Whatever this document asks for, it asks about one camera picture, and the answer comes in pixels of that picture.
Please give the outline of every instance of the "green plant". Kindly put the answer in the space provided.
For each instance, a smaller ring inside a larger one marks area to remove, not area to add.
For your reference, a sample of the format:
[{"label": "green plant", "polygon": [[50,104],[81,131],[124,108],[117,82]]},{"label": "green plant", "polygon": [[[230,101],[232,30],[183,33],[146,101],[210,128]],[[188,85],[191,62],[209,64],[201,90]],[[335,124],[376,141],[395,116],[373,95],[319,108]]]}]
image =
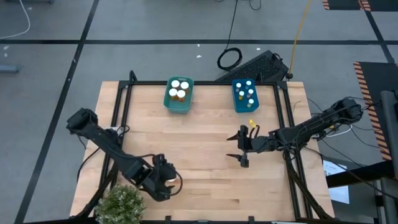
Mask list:
[{"label": "green plant", "polygon": [[144,215],[144,200],[133,186],[115,185],[100,199],[95,213],[100,224],[139,224]]}]

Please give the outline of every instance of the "gray floor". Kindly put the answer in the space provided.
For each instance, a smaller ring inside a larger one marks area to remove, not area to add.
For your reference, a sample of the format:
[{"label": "gray floor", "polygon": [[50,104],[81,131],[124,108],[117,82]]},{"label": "gray floor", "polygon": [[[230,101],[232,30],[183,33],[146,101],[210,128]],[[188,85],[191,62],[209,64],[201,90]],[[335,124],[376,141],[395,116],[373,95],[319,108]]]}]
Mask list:
[{"label": "gray floor", "polygon": [[[31,7],[28,13],[32,27],[16,39],[78,40],[93,0],[57,0],[53,5],[25,2],[26,8]],[[305,3],[268,0],[262,2],[260,11],[252,11],[247,1],[239,1],[232,39],[292,40]],[[231,0],[100,0],[87,39],[226,39],[233,7]],[[373,16],[386,40],[398,40],[394,28],[397,12],[373,12]],[[18,2],[0,0],[0,36],[25,27]],[[326,11],[321,1],[312,3],[300,39],[377,40],[363,11]],[[290,65],[291,45],[233,46],[242,50],[243,62],[271,50]],[[130,69],[139,80],[166,80],[174,75],[215,80],[224,74],[216,66],[224,48],[218,44],[85,45],[25,222],[68,217],[83,148],[65,129],[66,119],[81,107],[95,108],[102,81],[126,79]],[[398,46],[388,48],[398,60]],[[75,50],[76,45],[0,44],[1,64],[23,66],[18,74],[0,75],[2,223],[15,220]],[[298,45],[295,58],[294,80],[303,81],[307,96],[322,108],[344,96],[361,97],[354,61],[387,62],[377,45]],[[233,60],[229,55],[223,62]],[[318,112],[312,104],[310,109]],[[358,126],[371,127],[367,115]],[[376,145],[372,131],[356,133]],[[381,161],[377,149],[363,145],[352,133],[326,141],[359,163]],[[320,149],[327,156],[345,160],[322,143]],[[362,220],[361,215],[338,207],[336,214]]]}]

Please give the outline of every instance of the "white cable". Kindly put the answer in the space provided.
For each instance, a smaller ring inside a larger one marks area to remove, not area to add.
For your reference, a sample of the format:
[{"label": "white cable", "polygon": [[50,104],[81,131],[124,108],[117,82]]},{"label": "white cable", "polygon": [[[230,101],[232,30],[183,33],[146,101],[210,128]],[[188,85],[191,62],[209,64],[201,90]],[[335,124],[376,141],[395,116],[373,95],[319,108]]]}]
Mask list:
[{"label": "white cable", "polygon": [[326,137],[335,137],[335,136],[339,136],[340,134],[345,134],[345,133],[347,133],[348,131],[350,131],[351,129],[353,128],[353,126],[350,124],[349,125],[349,130],[347,130],[347,131],[343,131],[342,133],[338,133],[338,134],[332,134],[331,136],[330,135],[327,135]]},{"label": "white cable", "polygon": [[30,20],[29,20],[29,16],[27,15],[27,12],[26,12],[26,10],[25,10],[24,4],[22,3],[22,0],[19,0],[19,2],[21,3],[22,9],[24,10],[24,13],[25,13],[25,16],[26,16],[26,19],[27,19],[27,29],[26,29],[24,32],[21,32],[21,33],[19,33],[19,34],[10,35],[10,36],[7,36],[7,37],[0,37],[0,40],[6,39],[6,38],[11,38],[11,37],[16,37],[16,36],[18,36],[18,35],[25,34],[26,32],[29,31],[29,29],[30,29]]}]

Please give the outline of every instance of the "wooden table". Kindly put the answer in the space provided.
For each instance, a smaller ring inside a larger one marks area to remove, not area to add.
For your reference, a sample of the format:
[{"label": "wooden table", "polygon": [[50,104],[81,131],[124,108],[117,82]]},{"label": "wooden table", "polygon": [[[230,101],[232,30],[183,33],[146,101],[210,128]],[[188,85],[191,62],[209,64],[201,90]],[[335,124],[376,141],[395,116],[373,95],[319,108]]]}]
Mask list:
[{"label": "wooden table", "polygon": [[[103,82],[96,106],[99,125],[111,123],[118,82]],[[310,118],[303,83],[288,83],[294,120]],[[240,154],[236,141],[226,139],[249,120],[260,125],[260,135],[278,129],[278,115],[271,86],[257,86],[260,107],[253,113],[236,113],[231,87],[195,85],[189,114],[170,114],[163,106],[165,86],[136,85],[127,117],[131,130],[124,137],[123,150],[134,155],[164,153],[183,177],[182,191],[165,202],[147,194],[145,220],[294,220],[285,162],[281,152],[249,154],[250,168],[239,166],[225,154]],[[280,91],[285,125],[288,126],[283,92]],[[316,141],[308,146],[318,150]],[[89,142],[85,158],[96,146]],[[318,154],[302,150],[303,167],[309,191],[325,211],[334,216],[328,187]],[[84,166],[76,188],[71,215],[77,214],[98,188],[104,152]],[[120,184],[128,182],[120,175]],[[297,188],[301,216],[305,217],[302,194]]]}]

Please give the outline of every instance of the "small bottle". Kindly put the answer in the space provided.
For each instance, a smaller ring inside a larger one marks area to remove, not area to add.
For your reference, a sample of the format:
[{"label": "small bottle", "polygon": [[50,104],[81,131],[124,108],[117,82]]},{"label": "small bottle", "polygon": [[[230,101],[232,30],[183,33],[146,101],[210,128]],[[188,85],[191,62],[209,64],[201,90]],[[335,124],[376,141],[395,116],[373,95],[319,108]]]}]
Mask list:
[{"label": "small bottle", "polygon": [[249,103],[248,103],[248,108],[251,107],[251,105],[253,105],[253,103],[254,103],[254,99],[250,99]]},{"label": "small bottle", "polygon": [[187,82],[181,82],[181,89],[183,91],[185,91],[185,93],[188,93],[188,89],[189,89],[189,84]]},{"label": "small bottle", "polygon": [[178,96],[178,99],[180,100],[180,102],[184,102],[185,91],[179,90],[179,91],[177,92],[177,96]]},{"label": "small bottle", "polygon": [[236,91],[237,93],[239,93],[239,90],[241,89],[241,87],[242,87],[242,84],[237,83],[237,84],[236,84],[236,89],[235,89],[235,91]]},{"label": "small bottle", "polygon": [[177,90],[179,86],[180,86],[180,82],[178,80],[172,81],[172,87],[173,88],[175,88]]},{"label": "small bottle", "polygon": [[247,94],[248,98],[250,98],[253,93],[254,93],[254,90],[250,89]]},{"label": "small bottle", "polygon": [[240,91],[239,92],[239,100],[243,100],[244,92]]},{"label": "small bottle", "polygon": [[177,96],[177,90],[176,89],[170,89],[169,90],[169,95],[172,98],[172,100],[178,100],[178,96]]},{"label": "small bottle", "polygon": [[246,82],[246,87],[245,87],[245,88],[248,90],[248,89],[250,88],[250,86],[251,86],[251,81],[247,81],[247,82]]}]

